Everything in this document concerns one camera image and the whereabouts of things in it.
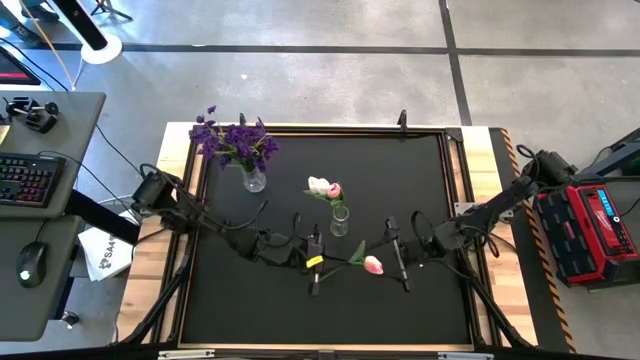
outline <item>white flower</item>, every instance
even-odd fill
[[[331,184],[327,179],[317,179],[313,176],[309,176],[309,190],[317,195],[326,195],[327,191],[331,188]]]

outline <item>concrete floor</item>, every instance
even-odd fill
[[[461,83],[452,80],[456,74],[473,125],[504,127],[515,143],[556,150],[578,167],[638,127],[638,53],[496,56],[491,50],[640,49],[640,4],[633,0],[449,0],[456,46],[489,49],[459,56],[459,68],[450,66],[446,54],[222,53],[180,46],[446,48],[452,44],[438,0],[113,2],[135,20],[100,15],[96,23],[126,43],[154,45],[156,52],[126,51],[109,64],[87,66],[78,90],[107,94],[100,125],[134,163],[156,160],[166,122],[192,121],[214,103],[225,120],[242,111],[267,123],[390,124],[404,108],[412,124],[466,124],[459,115],[465,104],[459,101]],[[75,42],[60,26],[46,29],[56,43]],[[27,54],[67,82],[51,52]],[[79,52],[61,55],[75,73]],[[135,189],[136,174],[99,135],[84,160],[116,194]],[[109,197],[86,173],[80,190],[96,200]],[[66,330],[51,323],[39,342],[0,343],[0,352],[107,343],[107,319],[121,296],[112,287],[123,286],[118,281],[74,289],[72,301],[85,313],[105,316],[89,315],[73,336],[61,336]],[[559,290],[580,353],[638,357],[640,286],[590,294],[559,284]],[[104,296],[87,295],[95,293]]]

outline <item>red power station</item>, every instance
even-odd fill
[[[637,282],[640,256],[607,187],[587,181],[537,196],[557,277],[567,286]]]

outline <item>white stand base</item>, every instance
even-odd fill
[[[91,46],[84,44],[80,50],[82,59],[89,64],[104,64],[115,59],[122,52],[122,41],[115,35],[104,34],[107,46],[102,50],[93,50]]]

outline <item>small glass vase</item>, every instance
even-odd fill
[[[329,231],[335,237],[347,235],[347,231],[349,231],[349,209],[346,206],[333,208],[333,219],[331,219]]]
[[[242,184],[247,191],[259,193],[267,186],[267,177],[258,168],[253,169],[253,171],[246,171],[243,168],[241,170]]]

